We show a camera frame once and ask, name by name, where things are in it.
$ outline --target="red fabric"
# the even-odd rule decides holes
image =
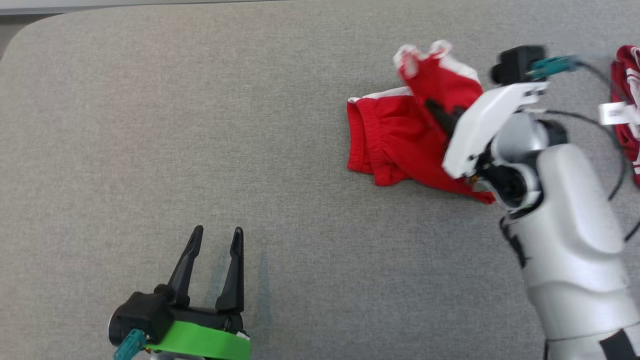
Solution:
[[[431,114],[419,105],[424,103],[422,97],[430,97],[447,111],[456,105],[468,108],[482,88],[477,82],[460,77],[441,69],[438,62],[426,61],[420,76],[408,81],[420,95],[365,97],[347,103],[351,130],[348,168],[373,174],[378,186],[415,179],[432,188],[493,203],[493,194],[473,192],[464,179],[451,179],[444,171],[446,136]]]
[[[624,90],[629,101],[636,104],[638,99],[634,98],[631,91],[630,80],[633,82],[638,79],[638,74],[640,74],[640,63],[638,62],[640,49],[632,45],[625,45],[618,49],[617,57],[618,60],[611,64],[611,81]],[[613,101],[623,100],[615,92],[612,92],[611,97]],[[628,124],[615,125],[614,128],[625,155],[634,162],[634,182],[640,186],[640,142],[634,137]]]

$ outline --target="teal cable connector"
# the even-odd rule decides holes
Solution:
[[[547,78],[554,74],[565,71],[576,71],[578,69],[578,57],[574,55],[556,56],[536,61],[527,73],[533,80]]]
[[[131,360],[146,344],[145,333],[142,330],[133,329],[113,354],[113,360]]]

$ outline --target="floor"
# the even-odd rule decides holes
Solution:
[[[4,54],[6,46],[18,31],[22,30],[25,26],[36,22],[38,20],[50,17],[52,15],[5,15],[0,16],[0,58]]]

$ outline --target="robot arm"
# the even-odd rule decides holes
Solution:
[[[442,166],[483,184],[507,209],[501,227],[544,328],[547,359],[636,360],[640,313],[611,205],[566,131],[526,109],[548,86],[531,76],[548,63],[544,50],[519,47],[501,60],[493,77],[506,86],[459,119]]]

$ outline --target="white tag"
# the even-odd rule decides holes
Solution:
[[[600,123],[602,125],[616,125],[616,124],[628,124],[629,117],[625,111],[624,102],[608,102],[607,104],[601,104],[600,108]]]

